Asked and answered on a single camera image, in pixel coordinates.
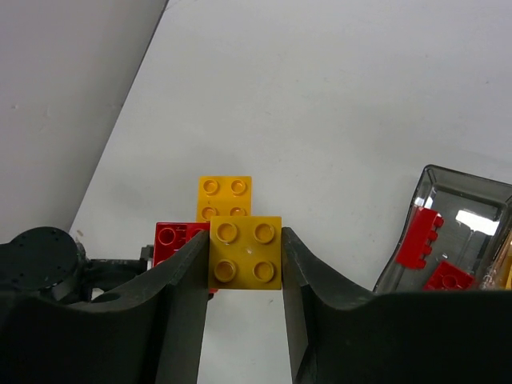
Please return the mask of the red L-shaped lego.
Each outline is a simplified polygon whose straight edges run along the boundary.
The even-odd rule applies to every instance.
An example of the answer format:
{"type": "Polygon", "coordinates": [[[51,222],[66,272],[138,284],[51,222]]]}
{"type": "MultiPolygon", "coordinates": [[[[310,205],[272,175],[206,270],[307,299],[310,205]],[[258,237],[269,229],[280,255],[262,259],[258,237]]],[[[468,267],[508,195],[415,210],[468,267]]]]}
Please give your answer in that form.
{"type": "Polygon", "coordinates": [[[397,264],[411,270],[426,266],[425,257],[432,252],[432,242],[438,238],[438,229],[444,219],[435,210],[419,207],[414,212],[405,237],[395,257],[397,264]]]}

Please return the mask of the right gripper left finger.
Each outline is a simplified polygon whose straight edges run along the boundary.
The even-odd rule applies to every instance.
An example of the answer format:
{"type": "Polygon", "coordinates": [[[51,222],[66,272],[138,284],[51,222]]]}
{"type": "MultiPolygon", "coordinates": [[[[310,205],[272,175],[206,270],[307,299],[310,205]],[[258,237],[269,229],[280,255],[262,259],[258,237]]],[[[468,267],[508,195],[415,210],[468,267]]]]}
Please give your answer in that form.
{"type": "Polygon", "coordinates": [[[208,251],[201,231],[169,259],[90,302],[1,290],[2,382],[196,382],[208,251]]]}

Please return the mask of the red rounded lego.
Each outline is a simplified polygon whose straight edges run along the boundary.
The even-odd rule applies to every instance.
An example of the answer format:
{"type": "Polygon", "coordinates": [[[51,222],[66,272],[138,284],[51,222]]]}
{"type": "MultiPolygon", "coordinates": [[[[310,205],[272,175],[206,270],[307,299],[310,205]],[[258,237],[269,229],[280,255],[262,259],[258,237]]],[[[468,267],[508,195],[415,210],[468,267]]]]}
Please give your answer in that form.
{"type": "Polygon", "coordinates": [[[153,266],[167,260],[202,230],[208,222],[157,222],[154,236],[153,266]]]}

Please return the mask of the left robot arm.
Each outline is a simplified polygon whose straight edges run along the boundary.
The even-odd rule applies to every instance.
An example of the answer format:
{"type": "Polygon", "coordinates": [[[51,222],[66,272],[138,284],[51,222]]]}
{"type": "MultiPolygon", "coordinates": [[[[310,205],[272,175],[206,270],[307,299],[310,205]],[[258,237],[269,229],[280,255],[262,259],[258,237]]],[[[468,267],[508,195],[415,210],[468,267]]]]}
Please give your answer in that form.
{"type": "Polygon", "coordinates": [[[1,244],[1,290],[53,302],[90,302],[152,267],[152,246],[140,258],[88,258],[83,244],[59,228],[36,227],[1,244]]]}

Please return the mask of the yellow square lego brick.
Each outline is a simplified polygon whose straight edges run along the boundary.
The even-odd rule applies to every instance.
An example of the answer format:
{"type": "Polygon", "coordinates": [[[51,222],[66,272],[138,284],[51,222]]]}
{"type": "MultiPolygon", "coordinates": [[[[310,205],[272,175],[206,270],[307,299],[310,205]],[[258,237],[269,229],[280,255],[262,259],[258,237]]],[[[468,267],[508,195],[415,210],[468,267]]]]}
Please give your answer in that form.
{"type": "Polygon", "coordinates": [[[212,290],[282,288],[282,219],[217,216],[210,222],[208,285],[212,290]]]}

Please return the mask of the small red lego brick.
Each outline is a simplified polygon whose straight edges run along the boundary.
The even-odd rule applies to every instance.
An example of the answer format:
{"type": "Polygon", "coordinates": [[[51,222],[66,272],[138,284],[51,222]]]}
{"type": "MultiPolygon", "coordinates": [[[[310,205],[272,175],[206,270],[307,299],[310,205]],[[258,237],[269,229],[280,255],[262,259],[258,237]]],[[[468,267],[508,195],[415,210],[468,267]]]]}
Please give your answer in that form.
{"type": "Polygon", "coordinates": [[[449,262],[438,264],[429,277],[424,290],[468,290],[474,284],[474,276],[457,268],[449,262]]]}

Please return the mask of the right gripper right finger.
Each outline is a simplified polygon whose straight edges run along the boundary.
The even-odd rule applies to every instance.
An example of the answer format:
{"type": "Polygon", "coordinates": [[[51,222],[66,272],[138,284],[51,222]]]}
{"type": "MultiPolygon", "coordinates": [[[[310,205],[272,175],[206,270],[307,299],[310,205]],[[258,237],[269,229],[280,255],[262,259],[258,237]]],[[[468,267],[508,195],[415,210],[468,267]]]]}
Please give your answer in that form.
{"type": "Polygon", "coordinates": [[[282,230],[295,383],[508,383],[508,291],[374,294],[282,230]]]}

